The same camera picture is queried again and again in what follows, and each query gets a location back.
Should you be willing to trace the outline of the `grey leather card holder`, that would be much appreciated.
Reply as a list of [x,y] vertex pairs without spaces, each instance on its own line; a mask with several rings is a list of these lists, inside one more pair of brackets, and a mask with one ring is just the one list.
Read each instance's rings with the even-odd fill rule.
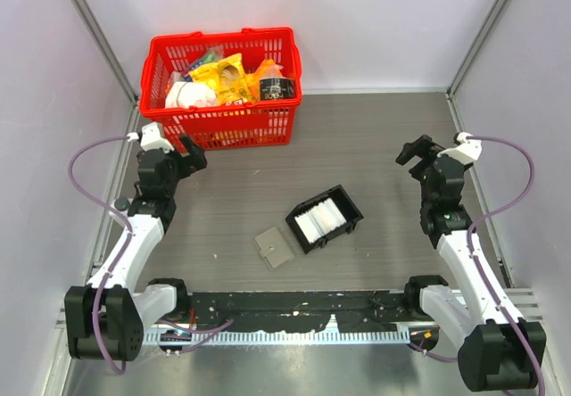
[[260,258],[270,270],[275,270],[295,258],[289,242],[277,227],[255,236],[253,242]]

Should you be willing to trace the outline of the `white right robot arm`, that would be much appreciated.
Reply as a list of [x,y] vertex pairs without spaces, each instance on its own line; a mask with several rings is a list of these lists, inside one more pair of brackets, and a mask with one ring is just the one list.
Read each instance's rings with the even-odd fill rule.
[[402,307],[415,320],[430,317],[453,343],[460,376],[472,392],[535,389],[546,393],[542,359],[547,336],[505,294],[462,205],[465,174],[480,158],[484,136],[459,132],[445,148],[423,135],[406,143],[400,165],[418,157],[410,175],[420,183],[420,226],[444,259],[461,292],[440,276],[414,276]]

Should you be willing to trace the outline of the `black card box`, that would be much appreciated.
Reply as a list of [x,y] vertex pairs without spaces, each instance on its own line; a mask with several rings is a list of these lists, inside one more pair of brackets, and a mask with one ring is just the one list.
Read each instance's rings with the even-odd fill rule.
[[304,253],[352,233],[361,220],[362,213],[341,185],[299,203],[285,218]]

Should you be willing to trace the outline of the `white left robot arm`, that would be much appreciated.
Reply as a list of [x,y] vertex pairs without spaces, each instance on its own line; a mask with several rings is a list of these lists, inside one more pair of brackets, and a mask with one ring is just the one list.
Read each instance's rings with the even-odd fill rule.
[[155,278],[142,293],[134,291],[145,263],[174,219],[178,183],[207,166],[203,148],[190,136],[179,138],[185,154],[152,127],[123,138],[141,146],[136,194],[104,205],[122,225],[122,234],[87,283],[72,286],[64,297],[70,356],[105,360],[118,374],[138,356],[149,327],[161,319],[180,323],[189,316],[190,297],[179,278]]

